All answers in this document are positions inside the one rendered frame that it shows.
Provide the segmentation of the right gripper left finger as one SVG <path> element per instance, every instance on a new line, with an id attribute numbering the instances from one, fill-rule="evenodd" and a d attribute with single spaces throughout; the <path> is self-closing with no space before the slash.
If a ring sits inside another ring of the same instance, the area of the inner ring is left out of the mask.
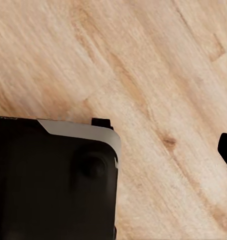
<path id="1" fill-rule="evenodd" d="M 0 136 L 0 183 L 20 151 L 15 133 Z"/>

